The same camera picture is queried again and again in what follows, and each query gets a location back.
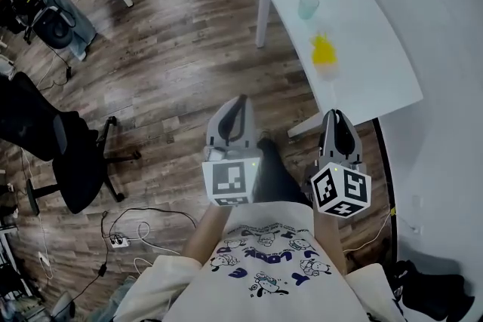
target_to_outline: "black office chair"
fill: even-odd
[[[27,194],[35,215],[39,214],[37,199],[60,191],[73,213],[85,209],[106,184],[117,202],[123,194],[115,192],[107,174],[107,164],[137,160],[134,152],[128,157],[104,158],[109,126],[116,126],[109,117],[103,132],[89,130],[77,112],[60,112],[37,90],[24,73],[18,72],[9,81],[0,77],[0,138],[14,143],[34,156],[52,162],[57,184],[34,189],[30,179]]]

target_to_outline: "white desk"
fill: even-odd
[[[319,113],[288,131],[293,137],[319,126],[330,109],[357,125],[423,98],[409,60],[374,0],[319,0],[311,20],[298,16],[299,0],[272,0],[309,79]],[[260,0],[257,46],[264,45],[270,0]],[[312,63],[310,39],[327,36],[337,50],[339,76],[325,81]]]

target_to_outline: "white cable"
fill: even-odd
[[[148,232],[144,236],[141,236],[141,225],[142,224],[146,224],[148,226]],[[157,248],[159,250],[169,251],[170,253],[174,253],[176,255],[180,255],[180,253],[178,253],[177,251],[174,251],[174,250],[172,250],[170,248],[156,246],[154,244],[151,244],[151,243],[148,243],[147,241],[145,241],[144,239],[147,238],[147,236],[149,235],[150,232],[151,232],[151,226],[149,225],[149,223],[147,223],[147,222],[140,222],[137,225],[137,238],[126,238],[126,240],[128,240],[128,241],[142,241],[144,244],[146,244],[146,245],[148,245],[148,246],[150,246],[152,248]]]
[[[35,189],[35,184],[33,183],[32,168],[30,167],[29,158],[27,157],[27,154],[25,153],[23,148],[21,148],[21,149],[22,149],[23,155],[25,156],[25,159],[27,160],[27,164],[29,165],[30,180],[32,181],[32,188]],[[44,238],[45,257],[47,258],[47,261],[49,262],[49,268],[51,269],[51,276],[50,277],[47,274],[47,270],[45,269],[44,264],[42,263],[42,259],[40,258],[40,256],[38,257],[38,260],[40,262],[40,265],[42,266],[42,270],[44,270],[45,276],[47,277],[48,280],[50,280],[54,277],[54,273],[52,272],[51,258],[49,258],[49,256],[48,256],[47,242],[45,241],[45,230],[44,230],[44,225],[42,224],[42,217],[40,216],[40,213],[38,214],[38,220],[40,222],[40,228],[42,229],[42,236]]]
[[[27,164],[29,165],[29,172],[30,172],[30,179],[32,180],[32,187],[35,189],[35,186],[33,184],[33,175],[32,175],[32,168],[30,167],[30,161],[29,161],[29,158],[27,157],[27,154],[25,153],[25,151],[22,149],[22,152],[23,152],[23,155],[25,156],[25,159],[27,160]]]
[[[42,83],[42,81],[45,79],[45,77],[47,76],[47,74],[48,74],[49,72],[51,72],[52,65],[54,64],[54,60],[55,60],[55,57],[56,57],[56,56],[57,56],[57,55],[55,54],[55,51],[54,51],[54,57],[52,58],[51,65],[48,67],[47,72],[44,74],[44,76],[41,78],[41,80],[40,80],[40,81],[38,81],[38,84],[37,84],[37,86],[36,86],[37,88],[38,88],[38,86],[39,86],[39,85]]]
[[[140,235],[140,230],[141,230],[142,224],[146,224],[148,226],[148,232],[144,236]],[[137,238],[126,238],[126,240],[128,240],[128,241],[141,241],[144,238],[147,238],[147,236],[149,235],[150,232],[151,232],[151,226],[149,225],[149,223],[140,222],[139,225],[137,226]]]
[[[143,259],[143,258],[134,258],[134,261],[133,261],[133,263],[134,263],[134,268],[136,269],[136,271],[137,271],[137,273],[138,273],[139,275],[141,275],[141,273],[139,272],[139,269],[137,268],[137,265],[136,265],[136,261],[137,261],[137,260],[142,260],[143,262],[146,262],[147,264],[149,264],[149,265],[152,267],[152,263],[151,263],[151,262],[148,262],[147,260],[145,260],[145,259]]]
[[[363,247],[367,246],[368,244],[371,244],[373,241],[375,241],[375,240],[376,240],[376,239],[379,237],[380,233],[382,232],[382,230],[383,230],[384,226],[385,226],[385,225],[386,225],[386,223],[387,223],[387,219],[388,219],[390,216],[391,216],[391,213],[389,212],[389,213],[387,214],[387,216],[386,216],[386,220],[384,220],[383,226],[380,228],[379,232],[377,233],[377,235],[376,235],[376,237],[375,237],[374,239],[372,239],[371,241],[368,241],[367,243],[362,244],[362,245],[361,245],[359,248],[354,248],[353,250],[344,250],[344,251],[342,251],[342,252],[343,252],[343,253],[348,253],[348,252],[350,252],[350,251],[357,251],[357,250],[360,250],[361,248],[363,248]]]

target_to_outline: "black cable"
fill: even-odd
[[[68,81],[65,81],[62,84],[58,84],[56,81],[52,81],[52,84],[50,86],[44,87],[43,89],[40,89],[39,91],[46,91],[46,90],[53,88],[54,86],[64,86],[65,84],[67,84],[67,82]]]
[[[69,67],[69,64],[51,46],[47,44],[47,47],[50,48],[54,52],[54,54],[57,55],[66,64],[67,67]]]
[[[54,54],[57,55],[66,64],[66,66],[67,66],[67,72],[69,72],[69,69],[70,69],[69,64],[51,46],[49,46],[48,44],[46,44],[46,46],[48,48],[50,48],[54,52]],[[49,90],[49,89],[53,88],[54,86],[61,87],[61,86],[64,86],[65,84],[67,84],[67,82],[69,82],[69,76],[66,76],[66,81],[64,83],[58,84],[56,81],[52,81],[52,84],[50,86],[44,87],[43,89],[40,89],[39,91],[41,91],[41,92],[42,91],[46,91],[46,90]]]
[[[123,213],[121,213],[116,220],[114,220],[114,223],[111,225],[111,228],[109,229],[109,234],[108,235],[105,235],[103,233],[103,237],[104,238],[109,238],[109,239],[111,239],[112,237],[121,238],[120,235],[113,234],[112,233],[112,229],[114,228],[114,225],[118,222],[118,220],[121,219],[124,216],[124,214],[127,213],[130,210],[155,210],[155,211],[158,211],[158,212],[161,212],[161,213],[179,213],[180,215],[184,215],[189,220],[191,220],[191,223],[193,224],[193,227],[196,228],[196,222],[195,222],[195,220],[188,213],[186,213],[186,212],[181,212],[181,211],[177,211],[177,210],[161,210],[159,208],[151,208],[151,207],[147,207],[147,208],[128,208]]]
[[[92,283],[94,283],[97,279],[99,279],[100,277],[103,277],[104,274],[106,273],[106,270],[107,270],[107,258],[109,257],[109,248],[107,247],[107,241],[106,239],[107,238],[111,238],[112,236],[118,236],[118,235],[113,235],[111,234],[111,231],[112,231],[112,228],[114,227],[114,225],[117,223],[117,221],[119,219],[121,219],[123,217],[123,215],[125,213],[127,213],[128,211],[130,210],[155,210],[155,211],[158,211],[158,212],[162,212],[162,213],[179,213],[180,215],[184,215],[186,216],[189,220],[191,220],[192,224],[193,224],[193,227],[196,228],[196,222],[195,220],[188,214],[188,213],[185,213],[185,212],[181,212],[181,211],[177,211],[177,210],[161,210],[159,208],[128,208],[127,210],[125,210],[123,213],[121,213],[121,215],[118,216],[118,218],[116,220],[114,220],[114,223],[111,225],[111,228],[109,229],[109,235],[105,235],[104,234],[104,219],[107,217],[108,213],[106,210],[103,212],[103,217],[102,219],[100,220],[100,234],[101,236],[103,237],[103,240],[104,240],[104,244],[106,246],[106,259],[104,261],[104,263],[100,266],[99,268],[99,271],[97,273],[97,276],[95,277],[95,279],[93,279],[86,287],[84,287],[83,291],[81,291],[72,301],[70,301],[66,307],[64,307],[62,310],[60,310],[57,314],[55,314],[52,318],[55,319],[57,317],[57,315],[59,315],[62,311],[64,311],[66,308],[68,308],[78,297],[80,297],[83,293],[85,293],[85,291],[89,288],[90,285],[92,285]]]
[[[89,282],[89,284],[84,287],[83,291],[81,291],[72,301],[70,301],[69,303],[67,303],[66,307],[64,307],[62,310],[60,310],[57,314],[55,314],[52,319],[55,320],[55,318],[57,317],[57,315],[59,315],[62,311],[64,311],[66,308],[68,308],[72,303],[74,303],[74,301],[80,297],[83,293],[85,293],[85,291],[89,288],[90,285],[92,285],[97,279],[99,279],[100,277],[103,277],[104,274],[106,273],[106,270],[107,270],[107,258],[109,257],[109,248],[107,247],[107,242],[106,242],[106,239],[104,238],[104,219],[106,218],[108,212],[105,210],[103,212],[103,217],[102,219],[100,220],[100,234],[101,236],[103,236],[103,240],[104,240],[104,244],[106,245],[106,259],[104,260],[104,263],[100,266],[99,268],[99,271],[97,272],[97,276],[91,281]]]

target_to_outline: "black pants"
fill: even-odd
[[[297,181],[285,168],[278,153],[277,145],[264,138],[258,142],[257,146],[263,151],[263,162],[255,201],[259,203],[292,201],[312,207],[310,201],[300,190]]]

